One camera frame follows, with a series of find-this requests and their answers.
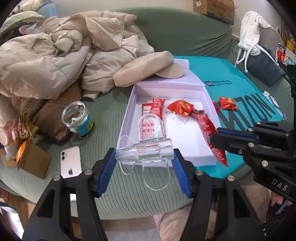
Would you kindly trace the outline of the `long red white snack packet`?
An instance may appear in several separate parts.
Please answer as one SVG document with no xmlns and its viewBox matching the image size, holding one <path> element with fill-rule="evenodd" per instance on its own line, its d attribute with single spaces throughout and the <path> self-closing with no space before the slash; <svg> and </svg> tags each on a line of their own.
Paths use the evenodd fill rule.
<svg viewBox="0 0 296 241">
<path fill-rule="evenodd" d="M 210 118 L 207 114 L 197 114 L 195 117 L 201 133 L 203 135 L 203 138 L 205 139 L 205 142 L 211 149 L 214 157 L 217 159 L 217 161 L 222 164 L 225 167 L 228 167 L 228 162 L 226 158 L 226 153 L 224 150 L 219 149 L 214 146 L 213 144 L 213 136 L 217 134 L 217 130 L 214 126 L 214 124 L 211 122 Z"/>
</svg>

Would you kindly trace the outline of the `red gold candy packet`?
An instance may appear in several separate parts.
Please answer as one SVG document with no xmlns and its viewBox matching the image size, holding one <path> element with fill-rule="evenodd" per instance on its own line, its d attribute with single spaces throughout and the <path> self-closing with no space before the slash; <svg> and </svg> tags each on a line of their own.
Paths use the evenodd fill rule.
<svg viewBox="0 0 296 241">
<path fill-rule="evenodd" d="M 183 117 L 188 117 L 194 109 L 194 106 L 185 100 L 177 100 L 169 104 L 166 109 Z"/>
<path fill-rule="evenodd" d="M 238 110 L 238 106 L 232 98 L 219 97 L 220 107 L 223 110 Z"/>
</svg>

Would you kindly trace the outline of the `clear plastic toy plane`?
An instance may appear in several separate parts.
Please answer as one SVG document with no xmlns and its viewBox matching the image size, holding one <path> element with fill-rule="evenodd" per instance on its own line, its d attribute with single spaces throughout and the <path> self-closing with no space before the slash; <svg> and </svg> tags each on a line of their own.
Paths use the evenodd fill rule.
<svg viewBox="0 0 296 241">
<path fill-rule="evenodd" d="M 165 138 L 162 120 L 156 114 L 143 115 L 137 126 L 139 142 L 134 144 L 128 135 L 122 135 L 115 151 L 116 160 L 126 176 L 132 174 L 135 166 L 141 166 L 145 186 L 160 191 L 170 181 L 173 143 L 170 138 Z"/>
</svg>

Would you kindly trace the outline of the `small red ketchup sachet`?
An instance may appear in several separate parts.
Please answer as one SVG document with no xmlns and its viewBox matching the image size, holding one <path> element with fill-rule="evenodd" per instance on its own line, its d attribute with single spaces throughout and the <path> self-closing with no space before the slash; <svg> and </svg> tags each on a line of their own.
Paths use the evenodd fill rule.
<svg viewBox="0 0 296 241">
<path fill-rule="evenodd" d="M 165 99 L 153 98 L 152 102 L 142 104 L 142 115 L 152 113 L 157 115 L 161 120 L 163 120 L 164 104 L 165 104 Z"/>
</svg>

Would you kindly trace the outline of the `red toy propeller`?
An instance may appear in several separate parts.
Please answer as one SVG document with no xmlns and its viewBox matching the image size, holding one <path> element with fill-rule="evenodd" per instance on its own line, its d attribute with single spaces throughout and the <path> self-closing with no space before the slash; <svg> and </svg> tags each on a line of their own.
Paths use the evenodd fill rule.
<svg viewBox="0 0 296 241">
<path fill-rule="evenodd" d="M 213 103 L 213 106 L 214 106 L 214 108 L 215 108 L 215 111 L 217 112 L 217 113 L 219 113 L 220 112 L 220 103 L 219 102 L 216 102 L 216 101 L 212 101 L 212 103 Z"/>
</svg>

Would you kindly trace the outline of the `brown candy wrapper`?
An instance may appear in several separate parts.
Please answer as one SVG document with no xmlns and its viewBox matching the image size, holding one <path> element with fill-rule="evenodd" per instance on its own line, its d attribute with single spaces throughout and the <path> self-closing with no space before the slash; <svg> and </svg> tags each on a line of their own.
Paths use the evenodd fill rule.
<svg viewBox="0 0 296 241">
<path fill-rule="evenodd" d="M 198 115 L 204 114 L 204 110 L 196 110 L 195 108 L 190 112 L 189 116 L 196 119 Z"/>
</svg>

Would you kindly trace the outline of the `white smartphone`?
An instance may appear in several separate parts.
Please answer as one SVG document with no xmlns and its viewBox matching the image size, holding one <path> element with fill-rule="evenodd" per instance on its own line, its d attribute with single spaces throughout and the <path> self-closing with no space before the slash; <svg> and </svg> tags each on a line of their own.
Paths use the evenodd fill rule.
<svg viewBox="0 0 296 241">
<path fill-rule="evenodd" d="M 64 149 L 60 154 L 61 176 L 71 178 L 79 176 L 82 172 L 80 148 L 78 146 Z"/>
</svg>

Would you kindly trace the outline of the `brown cardboard piece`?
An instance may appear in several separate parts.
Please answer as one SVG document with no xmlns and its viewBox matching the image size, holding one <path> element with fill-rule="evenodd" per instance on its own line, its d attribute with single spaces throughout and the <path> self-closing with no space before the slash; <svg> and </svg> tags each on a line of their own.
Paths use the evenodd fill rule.
<svg viewBox="0 0 296 241">
<path fill-rule="evenodd" d="M 40 179 L 44 179 L 52 156 L 31 141 L 25 141 L 16 153 L 16 160 L 8 161 L 6 152 L 1 149 L 1 158 L 6 168 L 24 170 Z"/>
</svg>

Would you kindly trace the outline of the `dark navy cushion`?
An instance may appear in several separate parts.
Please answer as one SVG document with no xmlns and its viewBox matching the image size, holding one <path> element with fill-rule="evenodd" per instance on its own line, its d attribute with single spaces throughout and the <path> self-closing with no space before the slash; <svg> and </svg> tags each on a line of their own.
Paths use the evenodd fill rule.
<svg viewBox="0 0 296 241">
<path fill-rule="evenodd" d="M 249 55 L 246 66 L 252 76 L 268 87 L 272 87 L 285 76 L 285 72 L 274 63 L 273 58 L 270 59 L 262 50 L 257 56 Z"/>
</svg>

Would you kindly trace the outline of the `lilac cardboard box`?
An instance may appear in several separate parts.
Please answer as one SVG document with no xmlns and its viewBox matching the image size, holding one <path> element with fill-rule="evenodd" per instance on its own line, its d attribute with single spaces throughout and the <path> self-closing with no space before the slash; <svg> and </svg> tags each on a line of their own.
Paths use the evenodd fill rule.
<svg viewBox="0 0 296 241">
<path fill-rule="evenodd" d="M 163 98 L 165 105 L 183 99 L 197 110 L 203 110 L 216 128 L 220 127 L 218 115 L 205 84 L 192 72 L 189 60 L 175 59 L 175 63 L 185 68 L 185 74 L 178 79 L 151 76 L 135 84 L 132 88 L 125 116 L 121 125 L 118 147 L 139 142 L 138 121 L 142 117 L 142 104 L 154 97 Z M 203 138 L 198 123 L 191 117 L 176 115 L 166 108 L 163 110 L 165 134 L 173 147 L 180 150 L 183 157 L 194 166 L 215 166 L 218 161 Z"/>
</svg>

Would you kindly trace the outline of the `orange snack bags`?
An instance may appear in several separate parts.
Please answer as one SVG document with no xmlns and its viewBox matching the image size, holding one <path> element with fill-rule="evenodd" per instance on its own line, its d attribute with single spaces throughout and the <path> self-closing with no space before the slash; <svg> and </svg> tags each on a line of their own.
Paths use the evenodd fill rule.
<svg viewBox="0 0 296 241">
<path fill-rule="evenodd" d="M 18 119 L 9 120 L 1 128 L 1 145 L 6 152 L 6 160 L 18 163 L 26 145 L 38 130 L 39 128 L 31 123 L 28 113 L 24 113 Z"/>
</svg>

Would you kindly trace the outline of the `brown plaid pillow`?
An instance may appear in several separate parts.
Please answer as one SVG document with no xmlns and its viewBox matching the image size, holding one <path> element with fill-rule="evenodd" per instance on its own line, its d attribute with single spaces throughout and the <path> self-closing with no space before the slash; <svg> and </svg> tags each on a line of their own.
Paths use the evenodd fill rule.
<svg viewBox="0 0 296 241">
<path fill-rule="evenodd" d="M 57 99 L 35 99 L 26 97 L 10 97 L 9 101 L 19 114 L 26 113 L 30 122 L 37 126 L 38 133 L 62 142 L 69 137 L 70 131 L 61 120 L 62 111 L 71 102 L 82 98 L 81 80 L 77 80 Z"/>
</svg>

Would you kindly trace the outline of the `white octopus plush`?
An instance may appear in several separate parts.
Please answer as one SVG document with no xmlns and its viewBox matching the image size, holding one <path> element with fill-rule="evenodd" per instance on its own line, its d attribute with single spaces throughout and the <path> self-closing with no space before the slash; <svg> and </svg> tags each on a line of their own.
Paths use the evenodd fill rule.
<svg viewBox="0 0 296 241">
<path fill-rule="evenodd" d="M 275 30 L 259 13 L 248 11 L 240 25 L 240 37 L 238 43 L 238 53 L 234 66 L 236 67 L 241 62 L 244 62 L 244 72 L 247 73 L 247 61 L 249 55 L 258 56 L 263 52 L 269 57 L 276 66 L 279 66 L 277 61 L 269 54 L 260 44 L 260 29 Z"/>
</svg>

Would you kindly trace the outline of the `beige cap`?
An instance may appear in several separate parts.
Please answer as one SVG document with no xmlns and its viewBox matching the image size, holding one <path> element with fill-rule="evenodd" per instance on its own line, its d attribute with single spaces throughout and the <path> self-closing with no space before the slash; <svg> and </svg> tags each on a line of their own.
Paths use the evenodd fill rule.
<svg viewBox="0 0 296 241">
<path fill-rule="evenodd" d="M 141 56 L 118 70 L 113 81 L 117 87 L 128 87 L 152 75 L 167 79 L 180 78 L 185 68 L 174 62 L 174 56 L 168 52 L 154 52 Z"/>
</svg>

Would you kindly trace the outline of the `cardboard box on shelf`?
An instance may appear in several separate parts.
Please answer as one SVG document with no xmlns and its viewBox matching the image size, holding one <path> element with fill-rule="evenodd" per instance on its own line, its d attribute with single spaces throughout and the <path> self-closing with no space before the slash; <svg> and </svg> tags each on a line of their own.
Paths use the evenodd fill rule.
<svg viewBox="0 0 296 241">
<path fill-rule="evenodd" d="M 234 24 L 235 6 L 232 0 L 193 0 L 193 11 Z"/>
</svg>

